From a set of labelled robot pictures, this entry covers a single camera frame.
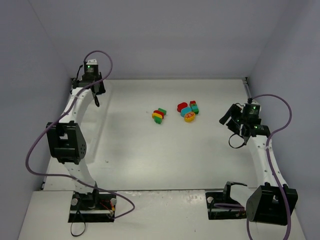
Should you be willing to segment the green curved lego bottom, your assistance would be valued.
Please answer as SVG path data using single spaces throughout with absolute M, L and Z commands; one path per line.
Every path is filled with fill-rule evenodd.
M 154 122 L 157 123 L 157 124 L 161 124 L 163 121 L 162 118 L 159 118 L 159 117 L 154 117 Z

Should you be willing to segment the red green blue lego stack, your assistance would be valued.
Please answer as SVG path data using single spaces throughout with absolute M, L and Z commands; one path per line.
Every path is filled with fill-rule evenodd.
M 189 107 L 196 115 L 199 114 L 199 108 L 195 100 L 189 102 Z

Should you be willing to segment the yellow round patterned lego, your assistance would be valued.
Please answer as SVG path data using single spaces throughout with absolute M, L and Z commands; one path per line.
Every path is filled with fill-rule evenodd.
M 196 118 L 196 114 L 194 112 L 188 112 L 184 115 L 184 121 L 187 123 L 190 123 L 192 121 L 194 121 Z

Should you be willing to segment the green curved lego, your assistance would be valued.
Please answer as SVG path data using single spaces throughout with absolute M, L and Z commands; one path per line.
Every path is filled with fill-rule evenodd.
M 162 108 L 158 108 L 157 110 L 160 111 L 164 116 L 167 114 L 167 111 Z
M 157 123 L 157 124 L 161 124 L 163 121 L 162 118 L 159 118 L 159 117 L 154 117 L 154 122 Z

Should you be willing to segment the red curved lego brick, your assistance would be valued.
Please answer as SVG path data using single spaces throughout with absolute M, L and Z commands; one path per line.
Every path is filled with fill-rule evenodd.
M 161 118 L 164 118 L 164 116 L 165 116 L 164 113 L 159 110 L 154 110 L 153 115 L 155 115 L 157 117 L 161 117 Z

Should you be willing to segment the yellow curved lego brick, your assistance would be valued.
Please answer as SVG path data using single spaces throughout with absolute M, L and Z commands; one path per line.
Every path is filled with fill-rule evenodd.
M 154 117 L 158 117 L 158 118 L 163 119 L 163 116 L 161 114 L 159 114 L 159 113 L 156 113 L 156 112 L 152 113 L 152 118 L 154 119 Z

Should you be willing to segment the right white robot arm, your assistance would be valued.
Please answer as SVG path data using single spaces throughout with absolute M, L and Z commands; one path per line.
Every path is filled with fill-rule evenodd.
M 219 123 L 226 125 L 234 135 L 243 139 L 255 168 L 258 187 L 250 190 L 240 182 L 227 182 L 223 200 L 237 202 L 246 211 L 250 222 L 286 226 L 298 201 L 298 193 L 290 188 L 278 168 L 269 127 L 261 124 L 260 105 L 246 103 L 243 107 L 232 104 Z

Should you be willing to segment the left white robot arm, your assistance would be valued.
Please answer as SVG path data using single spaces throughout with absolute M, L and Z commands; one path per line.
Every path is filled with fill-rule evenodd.
M 64 165 L 70 176 L 85 183 L 83 185 L 75 182 L 74 197 L 93 206 L 99 192 L 90 186 L 95 187 L 96 181 L 90 175 L 85 162 L 87 143 L 81 131 L 80 125 L 84 114 L 91 102 L 99 107 L 98 95 L 106 92 L 105 88 L 96 84 L 89 89 L 81 91 L 83 87 L 102 79 L 96 59 L 90 59 L 84 63 L 84 74 L 81 80 L 76 81 L 71 90 L 71 97 L 64 109 L 70 110 L 58 123 L 52 126 L 47 132 L 47 140 L 50 154 L 59 163 Z

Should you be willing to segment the green curved lego top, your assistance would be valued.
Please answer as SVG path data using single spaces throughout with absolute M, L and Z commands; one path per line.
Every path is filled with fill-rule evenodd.
M 167 111 L 162 108 L 158 108 L 157 110 L 160 111 L 164 116 L 167 114 Z

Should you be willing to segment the teal oval lego brick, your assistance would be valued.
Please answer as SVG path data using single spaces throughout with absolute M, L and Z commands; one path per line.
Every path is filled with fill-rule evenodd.
M 189 106 L 187 106 L 187 107 L 181 109 L 180 115 L 184 118 L 185 115 L 190 113 L 190 112 L 192 112 L 192 109 Z

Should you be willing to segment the red oval lego brick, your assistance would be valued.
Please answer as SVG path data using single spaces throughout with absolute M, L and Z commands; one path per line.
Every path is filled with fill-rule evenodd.
M 177 105 L 177 111 L 180 113 L 182 111 L 182 109 L 184 109 L 186 107 L 188 107 L 188 104 L 186 102 L 182 102 Z

